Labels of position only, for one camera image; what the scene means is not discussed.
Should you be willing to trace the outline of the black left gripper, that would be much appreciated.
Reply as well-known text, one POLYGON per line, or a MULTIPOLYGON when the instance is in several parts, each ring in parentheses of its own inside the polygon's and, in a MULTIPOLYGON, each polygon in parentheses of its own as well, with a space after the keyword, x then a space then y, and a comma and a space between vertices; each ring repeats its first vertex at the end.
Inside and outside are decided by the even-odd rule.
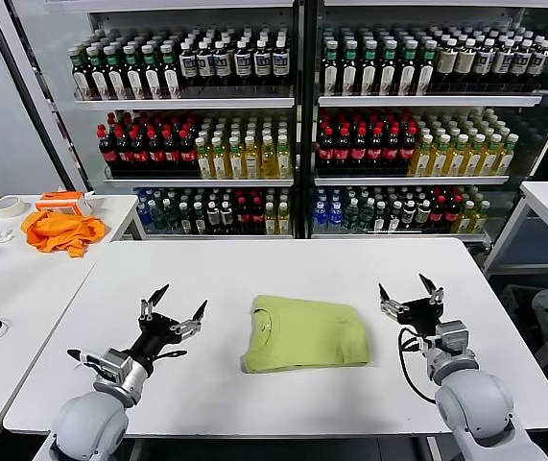
POLYGON ((193 317, 183 322, 154 312, 169 288, 165 284, 148 298, 140 302, 138 324, 140 335, 131 345, 131 359, 143 368, 152 368, 161 358, 179 358, 188 354, 186 350, 175 350, 162 353, 168 345, 178 345, 185 339, 201 331, 202 320, 208 300, 204 300, 193 317))

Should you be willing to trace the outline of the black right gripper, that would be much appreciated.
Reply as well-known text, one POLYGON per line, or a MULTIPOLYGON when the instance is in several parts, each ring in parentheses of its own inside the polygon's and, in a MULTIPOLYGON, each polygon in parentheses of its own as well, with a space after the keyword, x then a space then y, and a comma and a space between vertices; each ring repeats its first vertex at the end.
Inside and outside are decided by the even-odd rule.
POLYGON ((421 298, 401 303, 392 299, 384 286, 378 284, 380 309, 400 325, 412 327, 421 337, 435 336, 436 326, 441 323, 444 310, 443 288, 423 274, 420 274, 419 278, 430 299, 421 298))

